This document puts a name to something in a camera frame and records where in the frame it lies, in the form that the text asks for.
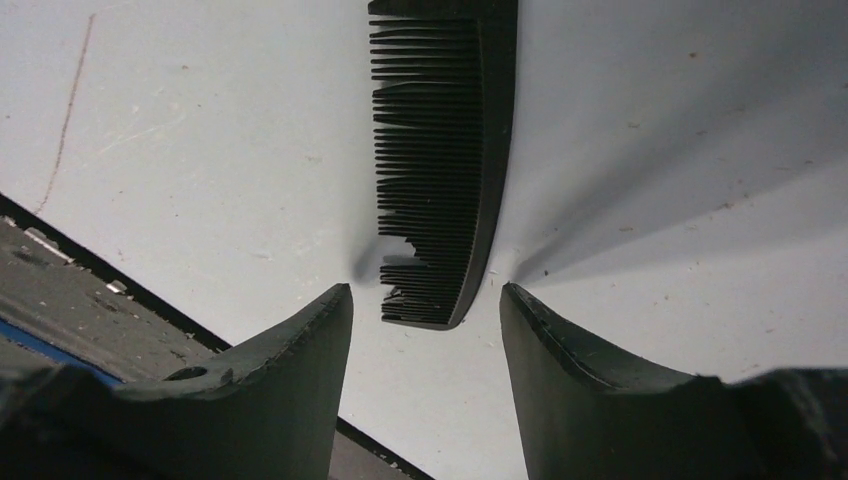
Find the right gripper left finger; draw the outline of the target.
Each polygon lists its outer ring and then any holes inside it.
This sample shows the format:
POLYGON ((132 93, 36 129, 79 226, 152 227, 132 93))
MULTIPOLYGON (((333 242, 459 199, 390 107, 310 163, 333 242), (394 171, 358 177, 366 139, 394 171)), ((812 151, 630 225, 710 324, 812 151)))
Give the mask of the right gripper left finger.
POLYGON ((5 479, 325 479, 353 298, 296 314, 158 381, 61 366, 1 374, 5 479))

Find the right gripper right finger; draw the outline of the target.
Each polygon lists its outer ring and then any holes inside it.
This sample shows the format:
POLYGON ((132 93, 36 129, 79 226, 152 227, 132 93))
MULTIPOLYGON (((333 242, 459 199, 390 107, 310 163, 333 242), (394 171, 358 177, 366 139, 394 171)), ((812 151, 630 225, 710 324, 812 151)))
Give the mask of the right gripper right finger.
POLYGON ((515 283, 500 320, 532 479, 843 479, 847 372, 735 383, 639 357, 515 283))

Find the black handled comb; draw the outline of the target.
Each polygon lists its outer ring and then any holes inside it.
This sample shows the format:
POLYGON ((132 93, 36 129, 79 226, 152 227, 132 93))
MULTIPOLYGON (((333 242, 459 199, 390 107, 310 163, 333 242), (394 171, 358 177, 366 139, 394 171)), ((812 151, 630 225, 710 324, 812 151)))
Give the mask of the black handled comb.
POLYGON ((380 235, 413 248, 379 269, 384 322, 446 331, 484 280, 506 184, 515 1, 372 1, 380 235))

